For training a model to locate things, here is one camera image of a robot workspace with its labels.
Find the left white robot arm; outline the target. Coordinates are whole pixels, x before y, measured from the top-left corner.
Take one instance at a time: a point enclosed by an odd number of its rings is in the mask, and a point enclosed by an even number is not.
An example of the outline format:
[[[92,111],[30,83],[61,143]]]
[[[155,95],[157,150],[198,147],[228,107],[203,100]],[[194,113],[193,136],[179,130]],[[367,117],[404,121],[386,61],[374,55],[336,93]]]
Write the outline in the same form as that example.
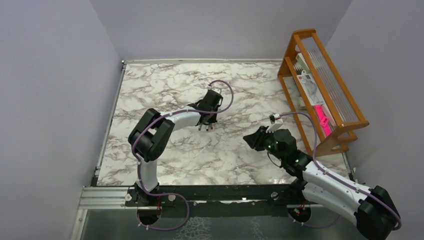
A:
[[[136,124],[128,142],[137,159],[138,199],[144,205],[152,205],[157,200],[157,159],[164,152],[171,134],[186,127],[201,129],[204,125],[216,123],[216,112],[222,100],[219,92],[208,90],[196,103],[174,112],[149,108]]]

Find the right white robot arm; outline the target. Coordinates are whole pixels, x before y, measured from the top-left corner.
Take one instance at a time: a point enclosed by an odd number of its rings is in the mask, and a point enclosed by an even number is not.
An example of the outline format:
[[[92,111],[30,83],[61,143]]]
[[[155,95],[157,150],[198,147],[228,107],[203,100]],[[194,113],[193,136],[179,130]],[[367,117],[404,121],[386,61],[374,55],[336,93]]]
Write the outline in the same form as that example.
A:
[[[289,130],[269,132],[261,126],[243,140],[251,149],[277,158],[280,168],[296,177],[296,185],[288,190],[292,202],[320,204],[351,222],[368,240],[385,240],[401,227],[400,215],[386,189],[356,183],[324,167],[298,149]]]

